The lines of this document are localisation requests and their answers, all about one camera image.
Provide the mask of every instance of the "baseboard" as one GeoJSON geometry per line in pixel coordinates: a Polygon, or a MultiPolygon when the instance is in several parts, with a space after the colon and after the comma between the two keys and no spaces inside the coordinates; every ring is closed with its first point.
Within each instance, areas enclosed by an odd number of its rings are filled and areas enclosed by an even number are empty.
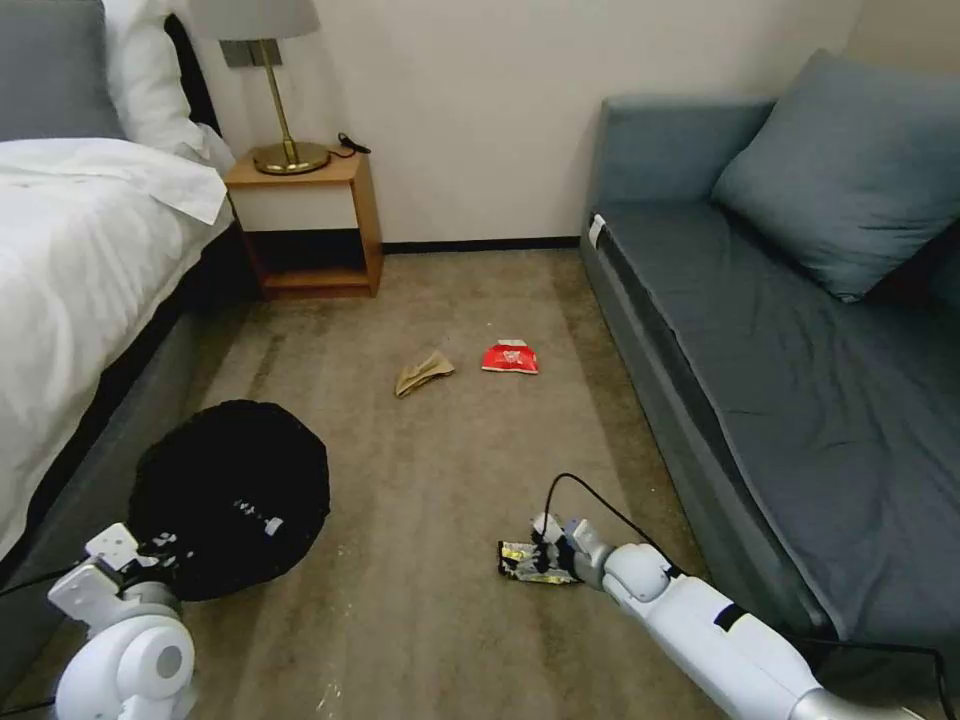
{"type": "Polygon", "coordinates": [[[575,236],[517,238],[507,240],[443,240],[440,242],[384,243],[384,255],[410,255],[432,252],[480,252],[483,250],[554,250],[575,248],[575,236]]]}

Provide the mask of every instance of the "white pillow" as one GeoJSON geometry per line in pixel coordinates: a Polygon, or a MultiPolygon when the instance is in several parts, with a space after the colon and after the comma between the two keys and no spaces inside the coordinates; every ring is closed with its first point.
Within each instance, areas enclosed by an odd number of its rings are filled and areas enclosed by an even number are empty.
{"type": "Polygon", "coordinates": [[[127,138],[175,153],[186,145],[209,159],[203,132],[190,120],[180,63],[163,23],[165,0],[103,0],[107,84],[127,138]]]}

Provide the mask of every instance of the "white bed sheet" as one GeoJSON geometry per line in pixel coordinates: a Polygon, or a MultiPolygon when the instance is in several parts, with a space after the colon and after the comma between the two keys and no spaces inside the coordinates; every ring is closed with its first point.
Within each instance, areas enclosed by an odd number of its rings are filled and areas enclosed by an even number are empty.
{"type": "Polygon", "coordinates": [[[216,170],[133,143],[0,143],[0,559],[101,373],[229,225],[225,197],[216,170]]]}

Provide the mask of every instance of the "sofa armrest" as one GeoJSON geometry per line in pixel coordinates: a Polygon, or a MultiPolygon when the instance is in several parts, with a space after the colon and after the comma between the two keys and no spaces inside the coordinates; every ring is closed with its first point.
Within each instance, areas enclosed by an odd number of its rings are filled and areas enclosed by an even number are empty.
{"type": "Polygon", "coordinates": [[[603,102],[587,209],[621,201],[709,197],[753,139],[768,98],[628,95],[603,102]]]}

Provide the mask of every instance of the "white wall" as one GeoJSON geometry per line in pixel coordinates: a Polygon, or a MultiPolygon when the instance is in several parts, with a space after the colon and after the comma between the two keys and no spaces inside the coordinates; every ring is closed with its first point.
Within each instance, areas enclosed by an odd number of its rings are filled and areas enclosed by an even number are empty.
{"type": "Polygon", "coordinates": [[[958,31],[957,0],[866,0],[848,54],[878,64],[957,73],[958,31]]]}
{"type": "MultiPolygon", "coordinates": [[[[388,242],[575,235],[602,97],[775,92],[861,2],[318,0],[281,89],[295,136],[374,149],[388,242]]],[[[276,141],[262,70],[198,46],[233,149],[276,141]]]]}

